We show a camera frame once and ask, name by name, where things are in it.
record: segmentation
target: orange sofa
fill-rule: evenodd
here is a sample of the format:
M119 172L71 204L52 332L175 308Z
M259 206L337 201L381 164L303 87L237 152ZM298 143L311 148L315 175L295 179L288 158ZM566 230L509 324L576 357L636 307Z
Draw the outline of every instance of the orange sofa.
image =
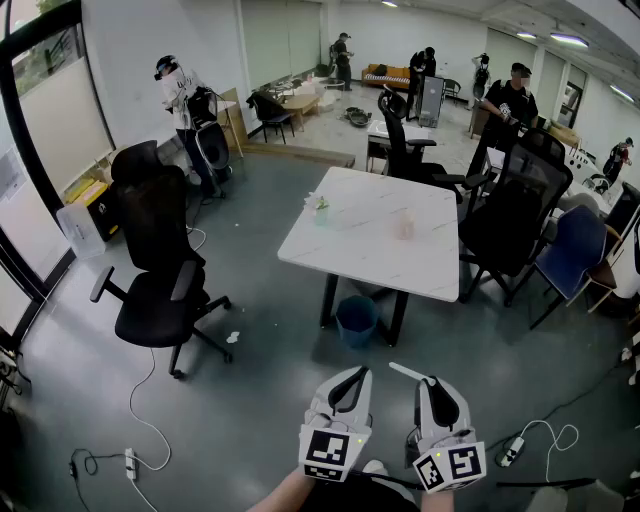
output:
M362 70L362 83L367 85L389 85L396 89L409 88L409 68L394 68L387 66L385 76L375 76L372 73L379 64L369 64L367 69Z

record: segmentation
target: power strip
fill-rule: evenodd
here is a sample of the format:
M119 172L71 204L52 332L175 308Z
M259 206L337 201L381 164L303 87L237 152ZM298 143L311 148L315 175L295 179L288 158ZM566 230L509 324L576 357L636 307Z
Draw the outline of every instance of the power strip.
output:
M500 461L500 465L503 468L508 468L509 466L511 466L511 463L516 459L518 452L520 452L523 446L524 446L524 439L522 439L519 436L516 437L513 443L511 443L511 446L509 447L509 449L507 450L507 453L504 455L504 457L502 457L502 460Z
M127 468L127 478L133 482L136 479L136 460L133 458L135 457L133 448L127 448L124 451L124 456L124 465Z

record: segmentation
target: helmet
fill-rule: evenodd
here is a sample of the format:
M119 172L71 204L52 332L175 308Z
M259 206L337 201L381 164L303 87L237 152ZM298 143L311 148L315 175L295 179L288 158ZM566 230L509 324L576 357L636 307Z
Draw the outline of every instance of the helmet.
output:
M172 67L171 71L178 68L178 60L173 55L165 55L156 63L156 74L154 78L156 80L162 80L162 70L169 66Z

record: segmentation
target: gray concrete floor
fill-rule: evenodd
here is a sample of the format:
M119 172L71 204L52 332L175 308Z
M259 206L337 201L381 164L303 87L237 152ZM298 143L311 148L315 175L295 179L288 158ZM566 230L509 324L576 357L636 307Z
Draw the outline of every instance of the gray concrete floor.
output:
M325 276L276 257L326 166L248 155L234 169L228 199L203 207L197 227L208 236L200 250L206 289L212 297L228 294L236 306L215 311L199 327L222 343L239 331L235 362L225 365L194 338L178 362L188 379L178 382L167 374L171 350L156 350L156 372L134 398L136 412L172 447L164 470L140 470L139 486L160 511L242 511L260 500L296 466L298 432L315 389L346 368L364 364L374 373L373 436L359 467L379 458L392 475L416 481L403 469L414 385L391 371L389 361L453 384L469 402L479 438L491 444L589 387L628 339L623 321L588 316L582 301L530 332L530 318L544 307L543 283L532 279L511 309L493 282L466 305L411 297L396 348L375 337L368 349L353 351L335 329L318 327ZM189 218L194 213L192 206ZM194 245L200 236L191 235ZM12 451L12 494L29 510L83 510L68 475L74 448L108 454L133 447L155 465L166 456L161 439L128 411L132 387L151 367L150 353L115 336L116 299L105 294L99 304L89 301L106 265L115 266L114 280L123 287L138 273L122 237L105 255L76 262L23 344L33 386L9 401L23 438ZM466 264L461 269L464 287L470 276ZM339 299L354 290L341 282L338 293ZM382 309L390 315L392 303ZM552 479L626 485L640 453L634 431L640 410L628 377L628 370L617 370L551 418L557 431L565 423L580 429L575 448L552 455ZM527 451L510 469L496 468L489 454L488 477L457 493L457 511L526 508L529 491L495 487L499 480L544 480L550 435L537 429L526 438ZM146 510L121 459L101 461L95 477L81 469L80 481L93 512Z

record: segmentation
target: cap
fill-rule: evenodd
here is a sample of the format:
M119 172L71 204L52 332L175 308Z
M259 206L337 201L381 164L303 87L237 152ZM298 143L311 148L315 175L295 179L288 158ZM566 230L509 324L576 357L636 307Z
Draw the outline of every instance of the cap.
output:
M511 66L511 72L515 73L516 71L520 71L520 76L522 78L529 78L531 76L531 70L520 62L514 62Z

